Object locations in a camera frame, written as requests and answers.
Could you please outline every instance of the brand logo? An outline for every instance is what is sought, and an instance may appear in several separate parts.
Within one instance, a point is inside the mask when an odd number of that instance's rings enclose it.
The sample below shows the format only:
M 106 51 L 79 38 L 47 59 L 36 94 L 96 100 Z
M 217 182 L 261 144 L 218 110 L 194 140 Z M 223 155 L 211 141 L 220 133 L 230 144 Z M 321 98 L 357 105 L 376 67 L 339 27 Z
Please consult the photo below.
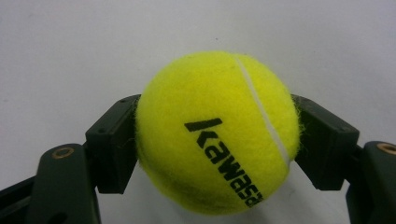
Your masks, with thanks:
M 221 119 L 210 119 L 186 123 L 184 126 L 191 133 L 201 132 L 196 141 L 198 146 L 212 164 L 217 166 L 219 173 L 237 196 L 248 207 L 252 207 L 263 200 L 262 194 L 252 183 L 248 174 L 231 154 L 225 143 L 220 140 L 219 135 L 214 131 L 208 130 L 220 124 L 222 124 Z

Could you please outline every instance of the metal ring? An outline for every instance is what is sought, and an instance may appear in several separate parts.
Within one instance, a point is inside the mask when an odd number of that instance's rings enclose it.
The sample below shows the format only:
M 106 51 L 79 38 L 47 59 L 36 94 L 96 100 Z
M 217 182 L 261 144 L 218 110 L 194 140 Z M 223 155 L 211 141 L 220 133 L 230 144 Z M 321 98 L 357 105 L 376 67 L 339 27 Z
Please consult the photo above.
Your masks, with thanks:
M 396 146 L 388 143 L 379 143 L 376 145 L 379 149 L 396 156 Z
M 61 147 L 52 153 L 52 158 L 55 160 L 63 159 L 73 154 L 73 152 L 74 149 L 72 147 Z

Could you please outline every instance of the white surface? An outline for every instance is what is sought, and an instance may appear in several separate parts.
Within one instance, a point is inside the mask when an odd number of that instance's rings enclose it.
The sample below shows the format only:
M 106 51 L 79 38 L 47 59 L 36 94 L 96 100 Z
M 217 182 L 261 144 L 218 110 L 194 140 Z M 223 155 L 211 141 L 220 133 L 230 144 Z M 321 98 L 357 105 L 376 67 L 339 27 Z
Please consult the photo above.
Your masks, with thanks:
M 0 189 L 35 174 L 46 150 L 84 142 L 117 100 L 197 50 L 248 53 L 361 131 L 395 142 L 396 2 L 0 2 Z M 294 163 L 254 209 L 204 217 L 135 169 L 125 194 L 99 195 L 104 223 L 348 223 L 342 192 L 315 190 Z

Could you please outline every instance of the ball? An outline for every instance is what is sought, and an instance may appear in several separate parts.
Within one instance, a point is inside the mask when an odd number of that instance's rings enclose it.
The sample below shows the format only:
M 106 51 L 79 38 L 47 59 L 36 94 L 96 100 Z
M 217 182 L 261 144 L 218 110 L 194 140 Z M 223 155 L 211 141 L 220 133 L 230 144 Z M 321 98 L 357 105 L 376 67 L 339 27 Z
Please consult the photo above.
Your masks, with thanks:
M 137 157 L 151 182 L 207 215 L 239 213 L 274 193 L 299 136 L 286 86 L 243 54 L 205 51 L 173 61 L 136 109 Z

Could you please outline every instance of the yellow tennis ball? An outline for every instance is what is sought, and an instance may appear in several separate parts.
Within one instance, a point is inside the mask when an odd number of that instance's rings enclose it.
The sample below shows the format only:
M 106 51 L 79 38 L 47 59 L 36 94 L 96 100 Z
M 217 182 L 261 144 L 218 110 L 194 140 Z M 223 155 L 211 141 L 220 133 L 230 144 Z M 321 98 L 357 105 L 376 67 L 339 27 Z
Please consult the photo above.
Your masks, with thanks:
M 244 211 L 282 184 L 299 146 L 290 93 L 255 59 L 223 51 L 187 55 L 148 84 L 136 110 L 141 166 L 185 208 Z

